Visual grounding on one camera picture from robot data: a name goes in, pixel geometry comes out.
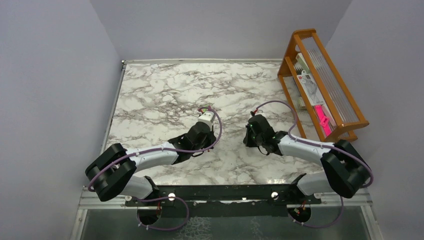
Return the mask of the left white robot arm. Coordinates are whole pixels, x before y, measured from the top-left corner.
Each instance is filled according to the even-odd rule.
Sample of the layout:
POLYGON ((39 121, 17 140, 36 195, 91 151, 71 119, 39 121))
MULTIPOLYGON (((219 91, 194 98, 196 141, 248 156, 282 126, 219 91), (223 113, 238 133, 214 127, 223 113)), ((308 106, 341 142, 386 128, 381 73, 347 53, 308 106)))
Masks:
POLYGON ((188 132, 161 145, 129 149, 114 143, 86 168, 87 188, 102 202, 127 195, 138 198, 144 205, 152 205, 159 196, 157 186, 149 176, 137 177, 135 173, 199 157, 213 148, 216 140, 213 125, 198 121, 188 132))

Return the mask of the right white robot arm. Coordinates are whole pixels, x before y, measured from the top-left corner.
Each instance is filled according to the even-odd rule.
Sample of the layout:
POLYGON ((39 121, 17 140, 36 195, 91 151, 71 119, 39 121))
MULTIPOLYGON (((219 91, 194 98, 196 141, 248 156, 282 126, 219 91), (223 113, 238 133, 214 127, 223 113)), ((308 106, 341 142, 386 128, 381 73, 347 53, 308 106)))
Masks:
POLYGON ((346 140, 320 142, 274 131, 261 114, 252 116, 246 125, 243 143, 248 148, 265 149, 265 155, 290 156, 317 164, 322 172, 303 173, 289 185, 287 197, 300 204, 308 196, 335 192, 350 199, 372 181, 371 170, 356 149, 346 140))

